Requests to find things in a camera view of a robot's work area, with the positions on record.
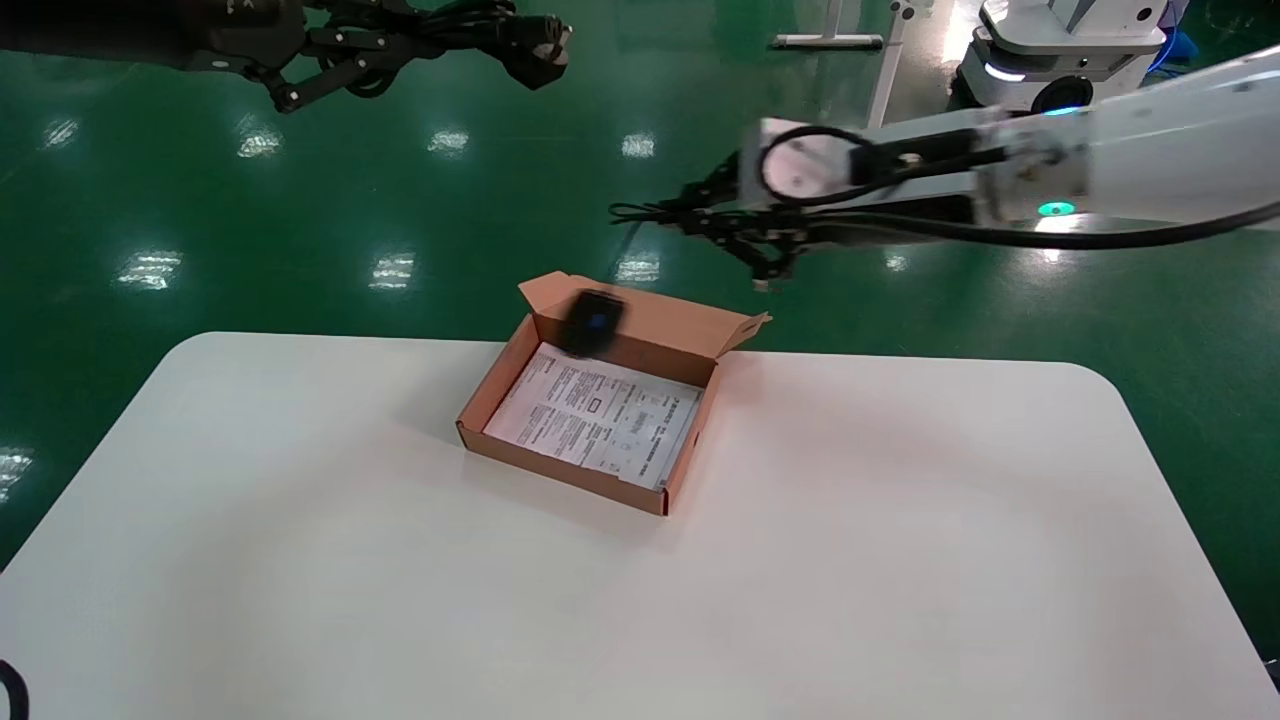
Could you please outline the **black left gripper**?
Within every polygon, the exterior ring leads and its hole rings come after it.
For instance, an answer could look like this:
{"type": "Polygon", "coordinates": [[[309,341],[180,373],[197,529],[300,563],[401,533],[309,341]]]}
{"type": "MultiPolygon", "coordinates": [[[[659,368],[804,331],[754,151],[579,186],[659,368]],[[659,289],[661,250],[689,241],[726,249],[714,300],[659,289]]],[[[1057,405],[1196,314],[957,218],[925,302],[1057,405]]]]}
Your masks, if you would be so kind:
{"type": "MultiPolygon", "coordinates": [[[[518,17],[515,8],[328,8],[319,38],[338,47],[411,53],[488,49],[518,17]]],[[[243,73],[266,69],[276,111],[291,114],[339,91],[384,95],[413,59],[356,53],[291,82],[283,68],[302,50],[300,1],[4,1],[8,51],[102,61],[147,63],[178,70],[243,73]]]]}

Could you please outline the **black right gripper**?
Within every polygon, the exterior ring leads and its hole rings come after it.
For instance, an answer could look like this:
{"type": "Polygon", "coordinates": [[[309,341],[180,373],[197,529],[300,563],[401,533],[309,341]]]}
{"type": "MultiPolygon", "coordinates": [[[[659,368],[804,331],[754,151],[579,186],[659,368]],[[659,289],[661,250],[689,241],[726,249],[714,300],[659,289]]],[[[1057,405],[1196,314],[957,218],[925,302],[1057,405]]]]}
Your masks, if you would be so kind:
{"type": "Polygon", "coordinates": [[[742,208],[737,163],[721,163],[700,181],[685,184],[675,199],[649,205],[655,218],[728,217],[730,228],[718,249],[744,264],[756,292],[791,277],[797,258],[806,254],[806,213],[786,205],[742,208]]]}

